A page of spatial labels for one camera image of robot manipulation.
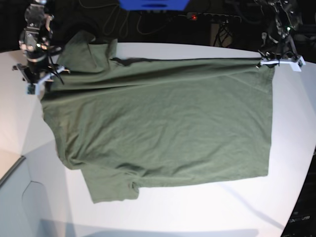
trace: green t-shirt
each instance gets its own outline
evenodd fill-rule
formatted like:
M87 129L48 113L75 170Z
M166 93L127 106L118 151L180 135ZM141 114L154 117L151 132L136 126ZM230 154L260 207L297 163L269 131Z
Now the green t-shirt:
M259 59L113 59L117 42L78 33L59 58L72 73L41 103L58 155L81 169L92 200L139 187L265 176L273 69Z

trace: white table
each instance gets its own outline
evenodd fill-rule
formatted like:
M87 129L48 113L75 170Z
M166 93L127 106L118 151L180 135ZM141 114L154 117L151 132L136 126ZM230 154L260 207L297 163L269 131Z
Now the white table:
M28 159L31 179L43 183L47 191L50 211L42 213L43 219L51 220L46 224L54 226L60 236L67 232L67 222L72 223L70 229L76 236L104 231L111 237L281 235L304 183L316 144L316 96L313 93L316 65L308 63L301 73L293 72L288 65L276 68L267 177L187 187L141 188L137 200L93 204L81 172L67 170L56 156L52 133L41 119L39 102L22 95L21 76L7 69L19 60L17 53L12 57L13 54L0 54L6 75L1 78L0 88L8 81L12 84L7 94L14 95L14 101L19 104L6 108L10 114L19 116L19 110L25 113L25 108L34 104L32 115L16 118L16 123L21 131L27 131L22 153ZM206 46L120 43L117 57L189 59L260 55Z

